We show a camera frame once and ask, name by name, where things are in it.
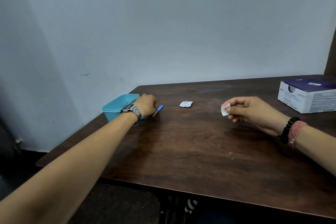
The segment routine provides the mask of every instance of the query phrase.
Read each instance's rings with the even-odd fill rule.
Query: alcohol swab packet
[[[230,103],[228,103],[227,106],[225,106],[225,107],[221,107],[221,108],[220,108],[220,111],[222,112],[222,115],[223,115],[223,116],[227,116],[227,115],[229,115],[227,112],[225,112],[225,108],[226,108],[226,107],[229,107],[229,106],[231,106]]]
[[[180,107],[191,107],[191,104],[193,102],[192,101],[183,101],[181,104],[180,104]]]

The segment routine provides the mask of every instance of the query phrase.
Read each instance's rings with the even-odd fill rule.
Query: box
[[[125,105],[133,103],[139,96],[139,94],[124,94],[104,105],[102,109],[108,122],[118,117],[120,115],[121,108]]]
[[[300,113],[336,110],[336,83],[324,79],[289,79],[280,83],[278,100]]]

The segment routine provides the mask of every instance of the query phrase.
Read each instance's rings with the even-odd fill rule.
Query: light blue wall
[[[7,122],[27,147],[51,150],[138,85],[323,73],[335,1],[3,0],[13,33],[1,53],[18,58],[0,65],[1,106],[36,103],[34,119],[20,107]]]

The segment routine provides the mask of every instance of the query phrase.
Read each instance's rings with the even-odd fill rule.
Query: bracelet
[[[288,134],[288,144],[290,146],[292,146],[294,148],[294,143],[296,141],[296,138],[297,136],[299,135],[301,129],[306,126],[307,123],[303,122],[303,121],[296,121],[293,125],[292,125],[292,128],[291,130],[289,131],[289,134]]]
[[[287,125],[283,129],[282,134],[280,136],[277,136],[280,139],[280,142],[282,142],[283,144],[288,144],[288,142],[289,142],[289,138],[288,138],[289,131],[292,128],[292,125],[299,120],[300,120],[299,117],[290,118]]]

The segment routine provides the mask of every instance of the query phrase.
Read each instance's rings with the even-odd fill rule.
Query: silver wristwatch
[[[138,123],[141,120],[142,117],[141,112],[139,108],[134,104],[125,105],[123,108],[121,108],[120,113],[122,112],[134,112],[138,116],[138,121],[136,123]]]

